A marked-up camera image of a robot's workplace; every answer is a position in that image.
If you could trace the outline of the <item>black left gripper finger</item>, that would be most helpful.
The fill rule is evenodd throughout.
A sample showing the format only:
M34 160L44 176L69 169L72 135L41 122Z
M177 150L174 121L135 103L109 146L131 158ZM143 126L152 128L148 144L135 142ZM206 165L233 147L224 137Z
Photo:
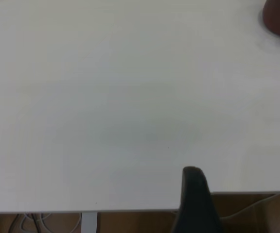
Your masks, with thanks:
M223 226L214 207L203 171L183 168L180 207L173 225L174 233L222 233Z

